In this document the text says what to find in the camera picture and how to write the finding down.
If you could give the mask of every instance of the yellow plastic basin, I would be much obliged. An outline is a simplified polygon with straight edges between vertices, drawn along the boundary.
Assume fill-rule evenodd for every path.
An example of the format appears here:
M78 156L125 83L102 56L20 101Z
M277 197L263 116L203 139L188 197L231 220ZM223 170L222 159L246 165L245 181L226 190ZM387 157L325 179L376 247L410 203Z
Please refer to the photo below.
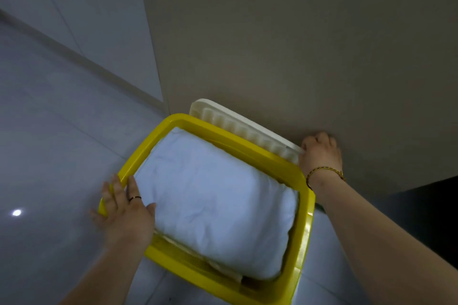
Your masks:
M298 191L299 208L295 223L289 232L282 273L273 281L243 278L242 283L238 284L211 268L206 262L189 255L157 235L153 237L145 256L231 304L290 304L304 264L315 206L315 195L307 188L301 170L296 165L237 135L195 117L175 114L163 120L121 168L119 177L123 186L127 184L128 176L134 175L156 143L175 127L211 142L216 147ZM100 202L99 212L106 215L103 201Z

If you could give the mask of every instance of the white wall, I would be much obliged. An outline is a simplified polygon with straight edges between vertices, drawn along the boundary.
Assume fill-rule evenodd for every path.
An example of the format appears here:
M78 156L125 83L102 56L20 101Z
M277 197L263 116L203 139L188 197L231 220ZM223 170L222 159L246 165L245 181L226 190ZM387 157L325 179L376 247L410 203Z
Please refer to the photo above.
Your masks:
M162 101L143 0L55 0L83 55Z
M52 0L0 0L0 9L82 54Z

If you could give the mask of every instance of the white cloth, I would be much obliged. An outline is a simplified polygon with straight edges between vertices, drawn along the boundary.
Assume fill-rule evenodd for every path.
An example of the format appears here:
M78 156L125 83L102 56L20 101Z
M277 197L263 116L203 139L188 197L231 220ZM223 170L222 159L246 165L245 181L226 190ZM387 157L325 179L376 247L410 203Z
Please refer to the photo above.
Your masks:
M180 128L135 174L156 228L212 261L254 279L279 275L297 192Z

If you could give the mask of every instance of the person's right arm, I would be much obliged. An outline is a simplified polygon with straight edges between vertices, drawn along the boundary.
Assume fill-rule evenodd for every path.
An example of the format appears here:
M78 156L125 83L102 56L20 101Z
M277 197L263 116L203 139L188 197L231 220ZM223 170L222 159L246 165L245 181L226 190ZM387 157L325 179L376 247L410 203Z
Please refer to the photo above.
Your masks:
M301 169L342 170L326 133L307 137ZM331 170L309 184L326 210L353 272L375 304L458 304L458 271L400 228Z

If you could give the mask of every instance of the yellow and black bracelet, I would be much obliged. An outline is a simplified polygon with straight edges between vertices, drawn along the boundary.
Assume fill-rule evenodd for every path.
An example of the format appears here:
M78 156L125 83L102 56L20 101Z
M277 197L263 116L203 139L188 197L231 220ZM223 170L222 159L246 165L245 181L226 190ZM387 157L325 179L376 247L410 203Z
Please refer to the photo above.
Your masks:
M337 175L339 175L340 178L341 178L342 180L344 180L344 181L346 182L345 177L344 177L344 173L343 173L342 171L336 170L336 169L331 168L331 167L329 167L329 166L319 166L318 168L313 169L313 170L312 170L311 172L309 172L309 174L307 175L307 178L306 178L307 187L309 187L311 190L313 190L313 189L312 189L312 188L310 187L310 185L309 185L310 176L311 176L315 171L320 170L320 169L332 170L332 171L334 171Z

